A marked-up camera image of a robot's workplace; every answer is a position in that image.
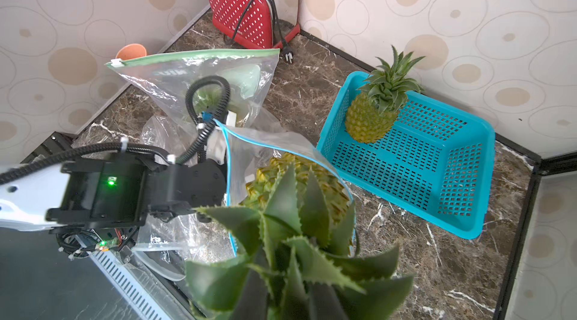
dark marble surface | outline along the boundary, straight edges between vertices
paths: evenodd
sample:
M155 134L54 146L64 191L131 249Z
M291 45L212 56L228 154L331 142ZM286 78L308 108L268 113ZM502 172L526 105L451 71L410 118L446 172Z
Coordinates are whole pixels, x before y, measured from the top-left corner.
M230 47L205 14L168 51ZM279 62L264 102L285 129L312 143L346 76L359 68L307 38L291 42L295 63ZM80 135L75 146L138 140L148 118L162 111L129 87ZM356 187L357 226L363 255L401 243L398 273L415 274L414 291L392 319L491 319L531 174L526 158L496 142L489 211L481 235L464 240Z

robotic arm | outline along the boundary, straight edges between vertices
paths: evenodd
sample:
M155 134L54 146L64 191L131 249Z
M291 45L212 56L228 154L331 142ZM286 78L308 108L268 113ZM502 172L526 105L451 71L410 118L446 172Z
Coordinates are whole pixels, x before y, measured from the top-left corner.
M202 118L194 111L192 97L205 85L222 89L212 118L224 121L230 99L224 78L209 76L194 82L185 100L197 126ZM178 157L123 139L71 149L0 173L0 226L55 233L129 228L142 226L148 214L168 222L199 206L218 206L226 192L226 165L206 159L204 152L215 125L212 120L204 123L198 137ZM102 151L115 153L108 159L81 157ZM198 164L184 165L195 154ZM166 165L156 163L155 155ZM199 220L209 221L200 215Z

green zipper seal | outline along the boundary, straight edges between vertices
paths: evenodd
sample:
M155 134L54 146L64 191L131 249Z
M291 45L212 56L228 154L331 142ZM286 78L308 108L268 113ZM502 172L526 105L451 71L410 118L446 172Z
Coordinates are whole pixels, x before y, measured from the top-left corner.
M230 57L267 57L279 55L280 49L204 49L204 50L189 50L184 52L171 52L152 54L150 56L135 58L133 60L122 61L125 67L136 67L140 65L149 65L169 61L177 61L183 58L190 58L192 60L202 60L207 58L230 58ZM110 69L121 67L112 66L112 62L108 62L106 66Z

pineapple skin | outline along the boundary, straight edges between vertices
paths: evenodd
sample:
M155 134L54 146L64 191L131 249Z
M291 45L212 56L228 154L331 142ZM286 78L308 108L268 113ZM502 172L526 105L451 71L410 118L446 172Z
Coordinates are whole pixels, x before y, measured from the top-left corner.
M355 97L347 109L344 126L347 133L357 142L375 143L391 130L399 111L379 113L365 92Z
M248 196L241 205L262 211L268 203L269 194L276 188L277 179L282 177L290 165L294 166L296 172L299 208L307 190L309 174L312 172L325 196L331 225L339 223L349 208L349 198L343 193L343 185L326 168L289 152L285 152L280 158L271 158L268 166L257 169L256 179L246 184Z

blue plastic basket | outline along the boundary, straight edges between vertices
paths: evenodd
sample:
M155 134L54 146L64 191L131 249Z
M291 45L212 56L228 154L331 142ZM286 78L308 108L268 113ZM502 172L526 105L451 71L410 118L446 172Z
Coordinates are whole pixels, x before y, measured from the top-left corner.
M495 133L481 118L416 92L376 143L349 136L344 118L368 73L352 72L325 122L318 150L353 184L463 238L481 234Z

